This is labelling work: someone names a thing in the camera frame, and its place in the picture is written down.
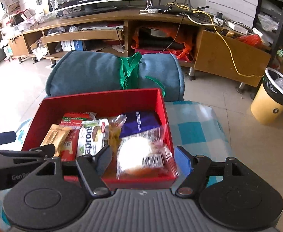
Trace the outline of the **white Kaprons wafer packet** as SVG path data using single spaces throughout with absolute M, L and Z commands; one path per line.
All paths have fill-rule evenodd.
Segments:
M 104 148 L 108 144 L 108 126 L 107 118 L 83 121 L 79 131 L 77 157 L 95 156 Z

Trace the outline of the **yellow chips clear bag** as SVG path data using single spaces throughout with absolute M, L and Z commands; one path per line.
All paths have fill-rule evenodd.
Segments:
M 121 114 L 115 117 L 108 118 L 108 144 L 110 145 L 114 154 L 117 153 L 121 138 L 119 137 L 122 131 L 122 126 L 126 122 L 126 115 Z

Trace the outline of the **gold foil snack packet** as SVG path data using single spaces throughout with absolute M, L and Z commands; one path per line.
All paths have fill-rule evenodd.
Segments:
M 70 127 L 52 124 L 41 145 L 45 146 L 53 144 L 55 146 L 54 157 L 59 157 L 66 137 L 69 135 L 70 131 Z

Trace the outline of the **red spicy strip packet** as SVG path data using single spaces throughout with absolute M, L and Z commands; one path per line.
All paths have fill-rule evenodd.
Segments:
M 66 137 L 63 146 L 61 147 L 61 161 L 75 160 L 77 154 L 79 131 L 82 127 L 82 122 L 87 120 L 95 120 L 95 115 L 96 113 L 92 112 L 64 114 L 60 125 L 63 127 L 69 127 L 70 132 Z

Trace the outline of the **steamed cake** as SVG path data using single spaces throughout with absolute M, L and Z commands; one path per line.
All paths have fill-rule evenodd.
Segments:
M 179 173 L 172 151 L 165 143 L 167 125 L 121 138 L 117 150 L 117 178 L 177 178 Z

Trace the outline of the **dark blue wafer biscuit packet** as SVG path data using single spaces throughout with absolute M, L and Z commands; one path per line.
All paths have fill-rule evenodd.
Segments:
M 125 113 L 126 121 L 122 125 L 120 138 L 160 127 L 154 112 L 136 111 Z

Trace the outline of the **blue checkered tablecloth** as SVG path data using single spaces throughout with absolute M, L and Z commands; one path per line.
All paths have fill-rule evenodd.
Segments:
M 218 162 L 225 162 L 227 157 L 233 155 L 224 130 L 211 107 L 192 101 L 166 102 L 165 106 L 174 146 L 184 147 L 193 156 L 200 154 Z M 17 129 L 17 141 L 11 144 L 13 150 L 21 150 L 32 120 L 33 117 L 28 118 Z M 190 173 L 189 167 L 181 164 L 184 159 L 175 160 L 180 173 L 171 188 L 173 193 Z M 4 196 L 9 190 L 0 191 L 0 229 L 3 231 L 10 229 L 2 207 Z

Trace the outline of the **red cardboard box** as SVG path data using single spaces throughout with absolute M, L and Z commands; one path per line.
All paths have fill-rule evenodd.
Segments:
M 22 149 L 39 147 L 51 125 L 60 123 L 66 113 L 94 112 L 97 118 L 114 117 L 119 114 L 150 111 L 157 121 L 168 126 L 168 115 L 160 89 L 135 89 L 84 93 L 69 96 L 49 97 L 42 100 L 25 137 Z M 116 177 L 116 173 L 107 169 L 102 177 L 112 190 L 119 189 L 163 189 L 169 188 L 176 180 L 171 172 L 158 173 L 145 177 Z

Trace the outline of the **yellow trash bin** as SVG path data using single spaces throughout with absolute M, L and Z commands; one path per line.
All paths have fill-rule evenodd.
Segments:
M 262 125 L 269 125 L 283 113 L 283 74 L 266 68 L 261 85 L 250 106 L 254 118 Z

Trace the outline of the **wooden tv cabinet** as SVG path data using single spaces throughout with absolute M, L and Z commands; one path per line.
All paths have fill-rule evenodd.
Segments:
M 181 15 L 141 14 L 135 9 L 88 15 L 70 19 L 57 18 L 34 25 L 8 40 L 13 56 L 32 57 L 31 46 L 41 40 L 47 46 L 46 57 L 61 59 L 66 51 L 57 51 L 67 40 L 101 40 L 111 53 L 112 45 L 125 47 L 124 55 L 172 53 L 181 65 L 193 71 L 218 75 L 257 86 L 271 59 L 258 47 L 243 43 L 238 34 L 223 34 L 221 26 L 201 26 Z

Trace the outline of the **orange plastic bag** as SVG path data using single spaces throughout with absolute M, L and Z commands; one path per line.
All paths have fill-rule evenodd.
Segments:
M 144 24 L 135 29 L 131 48 L 141 54 L 173 54 L 178 60 L 193 62 L 193 32 L 186 26 Z

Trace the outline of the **black wifi router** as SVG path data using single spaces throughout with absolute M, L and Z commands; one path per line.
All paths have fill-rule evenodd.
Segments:
M 202 6 L 194 8 L 191 4 L 191 0 L 184 0 L 183 3 L 178 4 L 177 1 L 174 0 L 171 3 L 166 3 L 166 5 L 162 5 L 161 0 L 158 0 L 158 4 L 154 5 L 153 0 L 147 0 L 145 12 L 148 14 L 174 14 L 174 15 L 188 15 L 193 12 L 204 11 L 205 9 L 209 9 L 210 6 Z

